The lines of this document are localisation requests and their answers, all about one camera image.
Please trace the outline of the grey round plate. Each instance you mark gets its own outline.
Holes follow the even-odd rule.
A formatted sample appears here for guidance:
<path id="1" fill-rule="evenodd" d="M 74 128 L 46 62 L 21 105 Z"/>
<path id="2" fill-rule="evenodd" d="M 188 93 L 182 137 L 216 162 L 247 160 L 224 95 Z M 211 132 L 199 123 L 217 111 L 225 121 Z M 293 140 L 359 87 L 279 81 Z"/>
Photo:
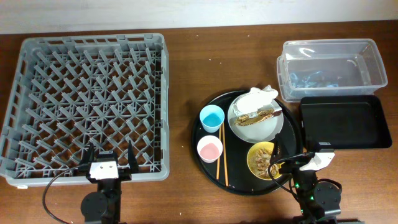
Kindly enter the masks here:
<path id="1" fill-rule="evenodd" d="M 260 123 L 251 124 L 249 126 L 237 126 L 234 124 L 238 117 L 234 112 L 234 104 L 239 97 L 240 96 L 237 96 L 232 101 L 228 109 L 228 124 L 232 132 L 241 140 L 250 143 L 273 140 L 275 135 L 280 133 L 284 125 L 283 113 Z"/>

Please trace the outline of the light blue plastic cup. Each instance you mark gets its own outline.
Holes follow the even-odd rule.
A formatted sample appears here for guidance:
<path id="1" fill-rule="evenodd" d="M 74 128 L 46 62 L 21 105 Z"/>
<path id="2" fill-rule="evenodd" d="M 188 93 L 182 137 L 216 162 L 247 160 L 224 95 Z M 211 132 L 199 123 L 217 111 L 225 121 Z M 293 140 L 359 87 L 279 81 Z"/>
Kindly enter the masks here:
<path id="1" fill-rule="evenodd" d="M 200 111 L 200 122 L 208 133 L 215 133 L 224 122 L 224 111 L 217 105 L 207 105 Z"/>

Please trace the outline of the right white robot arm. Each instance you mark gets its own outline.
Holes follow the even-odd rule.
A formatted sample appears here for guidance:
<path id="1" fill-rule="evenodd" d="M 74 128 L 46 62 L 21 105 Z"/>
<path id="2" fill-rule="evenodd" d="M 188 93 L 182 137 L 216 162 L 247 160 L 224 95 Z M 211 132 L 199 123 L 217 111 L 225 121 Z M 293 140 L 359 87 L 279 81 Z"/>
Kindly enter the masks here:
<path id="1" fill-rule="evenodd" d="M 307 152 L 290 155 L 279 134 L 275 135 L 270 165 L 290 177 L 286 189 L 298 202 L 301 215 L 294 223 L 337 223 L 341 213 L 342 186 L 331 179 L 319 179 L 317 172 L 330 165 L 335 150 L 328 143 L 315 143 Z"/>

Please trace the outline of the white paper napkin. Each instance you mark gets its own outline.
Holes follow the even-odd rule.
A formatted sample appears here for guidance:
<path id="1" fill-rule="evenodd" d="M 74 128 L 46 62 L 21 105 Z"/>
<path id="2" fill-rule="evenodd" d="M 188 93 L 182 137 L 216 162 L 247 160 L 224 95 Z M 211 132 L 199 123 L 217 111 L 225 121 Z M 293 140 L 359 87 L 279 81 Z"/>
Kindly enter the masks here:
<path id="1" fill-rule="evenodd" d="M 231 106 L 236 116 L 253 113 L 271 104 L 278 94 L 270 85 L 264 89 L 252 87 L 248 93 L 237 97 Z"/>

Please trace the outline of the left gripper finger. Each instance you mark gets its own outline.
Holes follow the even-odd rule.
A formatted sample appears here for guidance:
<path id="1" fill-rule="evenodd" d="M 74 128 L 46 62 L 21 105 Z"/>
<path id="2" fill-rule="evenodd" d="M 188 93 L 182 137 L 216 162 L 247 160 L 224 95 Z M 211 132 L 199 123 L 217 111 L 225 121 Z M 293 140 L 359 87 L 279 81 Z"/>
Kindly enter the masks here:
<path id="1" fill-rule="evenodd" d="M 87 166 L 89 163 L 91 163 L 94 159 L 94 145 L 91 142 L 89 144 L 88 150 L 85 152 L 85 154 L 83 155 L 82 159 L 81 159 L 81 164 L 82 167 Z"/>
<path id="2" fill-rule="evenodd" d="M 136 157 L 134 155 L 131 141 L 129 141 L 127 149 L 127 159 L 131 173 L 139 173 L 139 164 L 137 163 Z"/>

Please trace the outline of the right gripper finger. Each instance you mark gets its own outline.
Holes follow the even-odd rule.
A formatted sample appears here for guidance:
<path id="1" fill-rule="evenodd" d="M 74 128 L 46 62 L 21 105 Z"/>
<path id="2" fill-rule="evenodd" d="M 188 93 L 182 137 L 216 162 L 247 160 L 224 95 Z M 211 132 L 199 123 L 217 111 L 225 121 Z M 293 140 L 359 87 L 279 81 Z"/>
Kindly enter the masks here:
<path id="1" fill-rule="evenodd" d="M 275 135 L 274 148 L 272 150 L 270 164 L 280 163 L 285 156 L 285 146 L 280 134 Z"/>
<path id="2" fill-rule="evenodd" d="M 305 138 L 304 148 L 307 152 L 317 152 L 317 141 L 314 138 L 307 136 Z"/>

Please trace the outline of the gold snack wrapper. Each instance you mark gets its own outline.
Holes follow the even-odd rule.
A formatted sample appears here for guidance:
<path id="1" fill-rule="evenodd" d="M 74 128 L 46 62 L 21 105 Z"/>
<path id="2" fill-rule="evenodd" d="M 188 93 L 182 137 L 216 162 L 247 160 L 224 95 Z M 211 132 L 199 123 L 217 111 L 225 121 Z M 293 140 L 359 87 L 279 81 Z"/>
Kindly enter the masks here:
<path id="1" fill-rule="evenodd" d="M 271 108 L 266 110 L 258 110 L 253 113 L 238 116 L 234 124 L 237 126 L 249 126 L 263 122 L 267 119 L 279 116 L 282 114 L 282 108 Z"/>

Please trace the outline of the wooden chopstick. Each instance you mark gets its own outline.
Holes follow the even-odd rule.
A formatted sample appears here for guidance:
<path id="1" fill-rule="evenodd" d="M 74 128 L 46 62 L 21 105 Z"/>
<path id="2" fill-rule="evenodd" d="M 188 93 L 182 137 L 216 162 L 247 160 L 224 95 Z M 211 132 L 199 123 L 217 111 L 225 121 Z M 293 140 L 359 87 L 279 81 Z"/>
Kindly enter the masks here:
<path id="1" fill-rule="evenodd" d="M 225 186 L 229 186 L 228 180 L 228 164 L 227 164 L 227 156 L 226 156 L 226 136 L 225 136 L 225 123 L 221 125 L 221 133 L 222 133 L 222 140 L 223 140 L 223 162 L 224 162 L 224 181 Z"/>
<path id="2" fill-rule="evenodd" d="M 222 125 L 219 128 L 219 134 L 218 134 L 218 138 L 221 142 L 221 137 L 222 137 Z M 222 153 L 222 148 L 220 150 L 220 154 L 217 158 L 217 166 L 216 166 L 216 180 L 220 179 L 220 157 L 221 157 L 221 153 Z"/>

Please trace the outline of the yellow bowl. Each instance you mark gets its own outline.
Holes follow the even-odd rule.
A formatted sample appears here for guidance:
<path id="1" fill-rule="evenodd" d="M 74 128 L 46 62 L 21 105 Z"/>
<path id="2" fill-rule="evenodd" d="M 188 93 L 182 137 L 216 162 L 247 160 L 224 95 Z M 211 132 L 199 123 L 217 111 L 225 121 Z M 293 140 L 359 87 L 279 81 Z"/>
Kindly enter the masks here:
<path id="1" fill-rule="evenodd" d="M 247 154 L 247 164 L 249 170 L 257 178 L 262 180 L 272 180 L 268 173 L 270 167 L 271 175 L 274 179 L 278 179 L 282 175 L 279 173 L 280 164 L 270 166 L 271 155 L 274 149 L 272 142 L 259 142 L 253 145 Z"/>

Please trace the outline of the food scraps and rice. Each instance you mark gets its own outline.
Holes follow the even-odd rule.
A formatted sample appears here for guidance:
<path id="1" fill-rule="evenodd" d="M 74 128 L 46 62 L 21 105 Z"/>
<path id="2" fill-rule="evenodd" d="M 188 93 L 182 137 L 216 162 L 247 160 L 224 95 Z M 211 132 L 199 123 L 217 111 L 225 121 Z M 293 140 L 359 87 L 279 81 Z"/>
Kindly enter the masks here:
<path id="1" fill-rule="evenodd" d="M 271 176 L 276 177 L 279 174 L 277 164 L 270 164 L 271 155 L 265 148 L 256 149 L 251 158 L 251 168 L 256 176 L 262 179 L 270 179 Z"/>

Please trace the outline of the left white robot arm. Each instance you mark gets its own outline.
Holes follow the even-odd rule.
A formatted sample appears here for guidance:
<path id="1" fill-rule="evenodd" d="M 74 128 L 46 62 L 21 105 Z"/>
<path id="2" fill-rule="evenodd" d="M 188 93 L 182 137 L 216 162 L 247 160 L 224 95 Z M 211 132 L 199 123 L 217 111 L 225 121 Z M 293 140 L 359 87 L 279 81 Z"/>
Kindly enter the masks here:
<path id="1" fill-rule="evenodd" d="M 81 213 L 85 223 L 115 224 L 121 220 L 121 183 L 132 180 L 139 172 L 139 165 L 133 153 L 132 144 L 128 145 L 127 159 L 129 167 L 118 168 L 118 155 L 113 151 L 103 151 L 95 155 L 91 143 L 87 153 L 80 161 L 79 171 L 86 173 L 86 179 L 97 185 L 97 190 L 84 197 Z"/>

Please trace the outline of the pink plastic cup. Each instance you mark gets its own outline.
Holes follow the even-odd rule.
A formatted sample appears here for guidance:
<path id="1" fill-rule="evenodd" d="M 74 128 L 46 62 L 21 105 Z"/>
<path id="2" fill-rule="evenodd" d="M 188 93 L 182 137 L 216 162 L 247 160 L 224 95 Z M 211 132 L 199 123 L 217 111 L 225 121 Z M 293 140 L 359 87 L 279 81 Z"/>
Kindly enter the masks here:
<path id="1" fill-rule="evenodd" d="M 197 143 L 197 153 L 200 159 L 206 163 L 212 163 L 217 160 L 223 145 L 219 138 L 213 135 L 202 137 Z"/>

